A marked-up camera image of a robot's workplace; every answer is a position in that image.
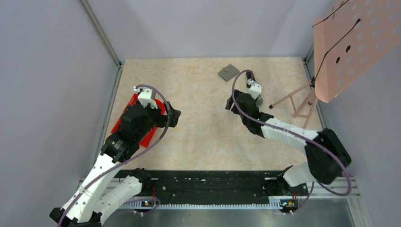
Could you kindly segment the grey card holder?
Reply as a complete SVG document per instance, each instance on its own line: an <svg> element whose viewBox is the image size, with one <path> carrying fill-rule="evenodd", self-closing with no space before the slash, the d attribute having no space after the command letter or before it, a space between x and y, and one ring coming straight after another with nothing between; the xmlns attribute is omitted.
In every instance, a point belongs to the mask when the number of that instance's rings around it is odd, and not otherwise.
<svg viewBox="0 0 401 227"><path fill-rule="evenodd" d="M225 66L218 72L218 75L225 81L228 82L239 73L239 69L232 64Z"/></svg>

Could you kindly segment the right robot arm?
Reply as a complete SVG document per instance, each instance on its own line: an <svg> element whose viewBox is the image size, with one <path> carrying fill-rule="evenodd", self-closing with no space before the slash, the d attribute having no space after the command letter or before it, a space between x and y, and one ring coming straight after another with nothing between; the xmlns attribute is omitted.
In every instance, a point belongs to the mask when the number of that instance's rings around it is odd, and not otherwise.
<svg viewBox="0 0 401 227"><path fill-rule="evenodd" d="M261 112L250 94L234 90L227 99L225 109L239 115L250 133L280 141L306 156L305 163L289 166L280 173L278 180L285 186L295 187L314 181L331 184L352 162L333 130L307 130L280 121L271 114Z"/></svg>

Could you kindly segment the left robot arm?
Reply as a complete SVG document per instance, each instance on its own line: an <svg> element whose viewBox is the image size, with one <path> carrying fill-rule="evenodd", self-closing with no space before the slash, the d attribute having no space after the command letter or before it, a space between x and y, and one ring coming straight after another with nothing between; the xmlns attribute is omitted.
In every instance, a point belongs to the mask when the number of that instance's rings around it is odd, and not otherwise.
<svg viewBox="0 0 401 227"><path fill-rule="evenodd" d="M84 182L68 202L60 208L54 208L50 218L59 227L100 227L108 217L130 197L141 193L142 187L151 182L151 175L144 169L131 171L126 179L106 196L103 192L122 167L133 159L140 142L155 127L167 129L175 127L181 111L165 102L166 113L150 104L143 106L139 102L126 107L120 116L120 124L101 148L94 166Z"/></svg>

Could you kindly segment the red plastic bin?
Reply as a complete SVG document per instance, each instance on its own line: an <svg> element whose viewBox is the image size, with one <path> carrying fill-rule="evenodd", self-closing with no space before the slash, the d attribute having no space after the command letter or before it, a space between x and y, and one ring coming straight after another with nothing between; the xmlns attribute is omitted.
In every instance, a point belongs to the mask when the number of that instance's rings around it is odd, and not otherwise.
<svg viewBox="0 0 401 227"><path fill-rule="evenodd" d="M155 111L148 113L146 108L140 105L138 95L134 94L112 128L111 133L120 131L136 136L139 145L148 148L156 131L156 126L151 119L152 113L154 114Z"/></svg>

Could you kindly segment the black microphone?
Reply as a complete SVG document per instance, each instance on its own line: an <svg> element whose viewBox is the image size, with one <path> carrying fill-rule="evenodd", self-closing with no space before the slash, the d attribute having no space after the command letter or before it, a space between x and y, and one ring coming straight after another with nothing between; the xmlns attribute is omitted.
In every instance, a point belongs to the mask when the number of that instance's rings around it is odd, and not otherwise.
<svg viewBox="0 0 401 227"><path fill-rule="evenodd" d="M250 94L251 97L255 100L256 106L260 107L263 103L263 99L261 98L262 87L259 83L256 82L251 71L246 72L246 78L246 87L248 88L246 93Z"/></svg>

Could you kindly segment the pink music stand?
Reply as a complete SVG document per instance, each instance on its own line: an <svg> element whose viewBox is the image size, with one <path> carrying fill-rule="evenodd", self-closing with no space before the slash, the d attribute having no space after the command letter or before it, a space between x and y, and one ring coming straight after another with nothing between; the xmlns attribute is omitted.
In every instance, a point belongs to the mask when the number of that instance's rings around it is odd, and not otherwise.
<svg viewBox="0 0 401 227"><path fill-rule="evenodd" d="M294 117L318 101L331 102L401 43L398 0L337 0L314 21L314 75L311 91Z"/></svg>

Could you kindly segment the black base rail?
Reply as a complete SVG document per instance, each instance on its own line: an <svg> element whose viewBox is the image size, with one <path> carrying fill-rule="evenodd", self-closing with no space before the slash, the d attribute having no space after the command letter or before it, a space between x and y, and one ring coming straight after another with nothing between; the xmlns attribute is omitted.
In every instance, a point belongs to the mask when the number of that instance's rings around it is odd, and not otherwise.
<svg viewBox="0 0 401 227"><path fill-rule="evenodd" d="M147 170L152 177L139 196L156 197L163 205L258 205L275 196L308 194L306 184L294 188L277 180L279 171Z"/></svg>

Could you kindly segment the aluminium frame post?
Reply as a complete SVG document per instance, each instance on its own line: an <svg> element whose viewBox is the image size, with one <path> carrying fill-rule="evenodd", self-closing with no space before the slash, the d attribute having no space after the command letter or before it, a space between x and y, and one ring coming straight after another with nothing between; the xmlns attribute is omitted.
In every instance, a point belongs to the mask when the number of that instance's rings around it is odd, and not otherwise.
<svg viewBox="0 0 401 227"><path fill-rule="evenodd" d="M120 68L122 65L121 60L117 56L116 51L114 50L110 40L108 39L105 31L103 30L99 20L96 17L95 12L92 10L88 0L78 0L79 4L83 8L89 22L91 23L92 27L95 30L96 35L98 36L99 40L101 41L103 47L107 51L108 55L111 57L115 65Z"/></svg>

